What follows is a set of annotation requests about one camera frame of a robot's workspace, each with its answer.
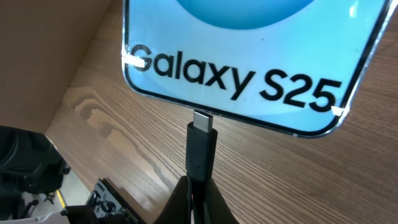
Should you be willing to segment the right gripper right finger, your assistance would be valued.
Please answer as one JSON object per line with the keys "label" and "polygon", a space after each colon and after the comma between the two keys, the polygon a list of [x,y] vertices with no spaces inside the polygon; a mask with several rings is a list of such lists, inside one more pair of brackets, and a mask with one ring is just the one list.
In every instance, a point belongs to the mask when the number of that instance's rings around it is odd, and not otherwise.
{"label": "right gripper right finger", "polygon": [[203,208],[205,224],[239,224],[213,179],[206,184]]}

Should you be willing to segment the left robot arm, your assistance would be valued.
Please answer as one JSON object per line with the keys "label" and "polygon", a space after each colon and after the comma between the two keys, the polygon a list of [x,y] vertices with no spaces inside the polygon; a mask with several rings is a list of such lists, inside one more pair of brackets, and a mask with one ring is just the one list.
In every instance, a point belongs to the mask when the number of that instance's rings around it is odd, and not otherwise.
{"label": "left robot arm", "polygon": [[19,214],[22,194],[39,195],[54,203],[70,167],[42,133],[1,126],[1,220],[26,218],[39,204],[29,202]]}

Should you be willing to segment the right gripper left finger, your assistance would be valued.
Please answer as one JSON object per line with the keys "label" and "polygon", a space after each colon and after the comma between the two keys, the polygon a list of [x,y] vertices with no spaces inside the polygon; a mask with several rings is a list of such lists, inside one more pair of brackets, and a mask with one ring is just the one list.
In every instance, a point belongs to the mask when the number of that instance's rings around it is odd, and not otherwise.
{"label": "right gripper left finger", "polygon": [[190,224],[191,211],[192,193],[188,177],[184,175],[178,180],[154,224]]}

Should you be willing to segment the blue screen Galaxy smartphone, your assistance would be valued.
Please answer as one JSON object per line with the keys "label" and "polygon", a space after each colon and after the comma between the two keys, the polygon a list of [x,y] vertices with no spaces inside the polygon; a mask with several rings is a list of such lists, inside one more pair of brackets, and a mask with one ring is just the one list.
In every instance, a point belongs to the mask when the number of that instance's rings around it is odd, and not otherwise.
{"label": "blue screen Galaxy smartphone", "polygon": [[338,128],[396,1],[123,3],[136,93],[301,138]]}

